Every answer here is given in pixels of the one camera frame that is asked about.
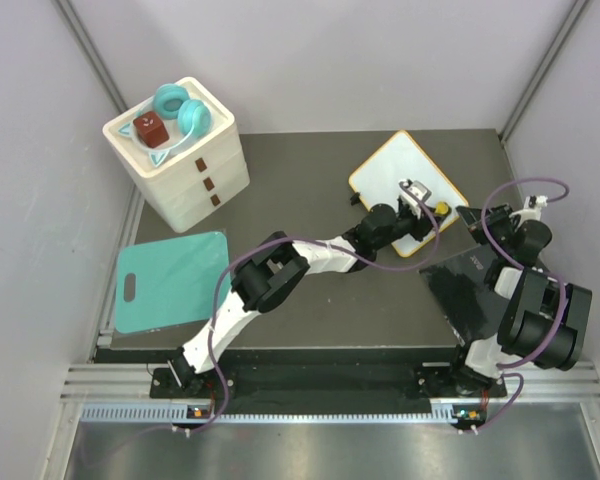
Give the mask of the yellow bone-shaped eraser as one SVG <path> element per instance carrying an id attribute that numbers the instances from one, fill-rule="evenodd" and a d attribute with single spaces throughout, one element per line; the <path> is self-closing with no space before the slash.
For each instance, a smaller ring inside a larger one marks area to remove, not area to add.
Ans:
<path id="1" fill-rule="evenodd" d="M 446 217 L 450 212 L 451 207 L 446 202 L 438 202 L 435 206 L 434 214 L 437 217 Z"/>

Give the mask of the brown cube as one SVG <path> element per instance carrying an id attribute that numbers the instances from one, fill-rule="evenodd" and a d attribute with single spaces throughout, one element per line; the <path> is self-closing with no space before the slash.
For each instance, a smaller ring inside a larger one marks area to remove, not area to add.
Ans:
<path id="1" fill-rule="evenodd" d="M 163 120 L 154 111 L 148 111 L 133 120 L 139 139 L 149 148 L 157 148 L 169 140 Z"/>

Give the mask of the black flat box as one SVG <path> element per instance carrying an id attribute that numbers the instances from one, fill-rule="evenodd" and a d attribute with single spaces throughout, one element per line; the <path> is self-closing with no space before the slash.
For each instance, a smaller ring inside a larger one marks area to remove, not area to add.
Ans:
<path id="1" fill-rule="evenodd" d="M 522 270 L 489 245 L 473 247 L 420 271 L 461 344 L 504 339 L 499 330 L 510 296 L 495 291 L 503 272 L 513 273 L 518 280 Z"/>

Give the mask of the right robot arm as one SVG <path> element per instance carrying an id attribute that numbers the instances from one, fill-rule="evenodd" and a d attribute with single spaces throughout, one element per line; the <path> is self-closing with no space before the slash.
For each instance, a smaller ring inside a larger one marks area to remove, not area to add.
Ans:
<path id="1" fill-rule="evenodd" d="M 461 344 L 447 370 L 449 388 L 485 390 L 522 363 L 566 371 L 578 360 L 590 290 L 564 283 L 541 262 L 552 239 L 538 208 L 504 204 L 480 212 L 461 206 L 476 247 L 433 268 L 432 285 Z"/>

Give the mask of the teal cutting board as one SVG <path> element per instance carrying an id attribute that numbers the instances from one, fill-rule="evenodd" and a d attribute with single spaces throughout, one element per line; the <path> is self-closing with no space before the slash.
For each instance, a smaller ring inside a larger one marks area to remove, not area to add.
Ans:
<path id="1" fill-rule="evenodd" d="M 207 321 L 216 284 L 228 265 L 228 242 L 221 231 L 123 249 L 116 269 L 116 330 L 136 334 Z"/>

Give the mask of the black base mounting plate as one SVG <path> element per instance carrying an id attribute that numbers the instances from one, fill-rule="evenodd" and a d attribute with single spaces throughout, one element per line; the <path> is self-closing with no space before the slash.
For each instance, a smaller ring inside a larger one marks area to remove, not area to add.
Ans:
<path id="1" fill-rule="evenodd" d="M 253 401 L 266 398 L 331 398 L 362 400 L 387 397 L 391 400 L 486 397 L 501 399 L 506 387 L 493 384 L 469 393 L 461 393 L 450 374 L 442 367 L 423 367 L 409 363 L 352 364 L 238 364 L 223 366 L 230 397 Z"/>

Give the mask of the yellow-framed whiteboard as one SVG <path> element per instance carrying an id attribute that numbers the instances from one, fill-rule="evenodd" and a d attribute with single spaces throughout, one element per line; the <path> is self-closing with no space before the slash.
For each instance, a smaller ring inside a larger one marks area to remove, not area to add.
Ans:
<path id="1" fill-rule="evenodd" d="M 348 179 L 353 194 L 360 194 L 360 202 L 367 213 L 376 204 L 385 203 L 398 210 L 400 180 L 410 179 L 419 181 L 428 187 L 432 194 L 422 206 L 425 213 L 428 209 L 435 210 L 438 202 L 446 202 L 451 212 L 446 217 L 438 217 L 438 222 L 432 219 L 434 232 L 429 234 L 423 244 L 416 245 L 413 241 L 402 240 L 390 244 L 403 258 L 408 258 L 424 245 L 436 238 L 458 218 L 456 209 L 468 206 L 469 202 L 460 190 L 451 182 L 445 173 L 417 144 L 413 137 L 399 131 L 387 140 L 375 153 L 364 161 Z M 349 236 L 357 245 L 369 252 L 372 249 L 362 247 L 357 242 L 357 226 L 350 230 Z"/>

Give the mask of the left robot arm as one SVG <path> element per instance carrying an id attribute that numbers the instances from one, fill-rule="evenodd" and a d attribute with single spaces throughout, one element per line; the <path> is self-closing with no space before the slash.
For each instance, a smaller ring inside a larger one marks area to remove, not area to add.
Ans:
<path id="1" fill-rule="evenodd" d="M 169 361 L 172 384 L 185 396 L 206 387 L 206 372 L 239 333 L 257 316 L 278 308 L 308 275 L 353 273 L 375 262 L 379 250 L 411 236 L 437 236 L 451 213 L 444 202 L 429 206 L 409 194 L 398 207 L 373 206 L 356 226 L 330 240 L 289 237 L 278 231 L 220 274 L 214 288 L 211 317 Z"/>

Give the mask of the teal cat-ear headphones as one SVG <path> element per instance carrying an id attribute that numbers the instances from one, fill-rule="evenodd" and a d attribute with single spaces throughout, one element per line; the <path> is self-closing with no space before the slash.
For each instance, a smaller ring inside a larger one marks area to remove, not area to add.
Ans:
<path id="1" fill-rule="evenodd" d="M 159 115 L 169 133 L 169 140 L 154 149 L 139 139 L 133 125 L 136 117 L 148 111 Z M 168 83 L 161 85 L 150 99 L 141 103 L 131 120 L 117 129 L 117 134 L 130 139 L 157 168 L 208 134 L 212 124 L 211 111 L 202 100 L 193 98 L 185 87 Z"/>

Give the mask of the white three-drawer storage box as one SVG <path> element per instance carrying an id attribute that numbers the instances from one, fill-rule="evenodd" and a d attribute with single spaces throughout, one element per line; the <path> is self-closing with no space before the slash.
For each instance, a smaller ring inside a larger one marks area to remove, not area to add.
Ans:
<path id="1" fill-rule="evenodd" d="M 152 96 L 105 123 L 102 133 L 144 199 L 173 231 L 183 233 L 245 189 L 250 178 L 234 114 L 197 79 L 174 83 L 211 111 L 211 130 L 195 144 L 154 168 L 130 139 L 117 134 Z"/>

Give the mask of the aluminium frame rail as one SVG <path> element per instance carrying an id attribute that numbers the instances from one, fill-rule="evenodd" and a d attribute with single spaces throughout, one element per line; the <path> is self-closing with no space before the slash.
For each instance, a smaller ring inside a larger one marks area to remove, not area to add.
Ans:
<path id="1" fill-rule="evenodd" d="M 152 376 L 144 365 L 72 365 L 60 398 L 67 401 L 126 401 L 149 397 Z"/>

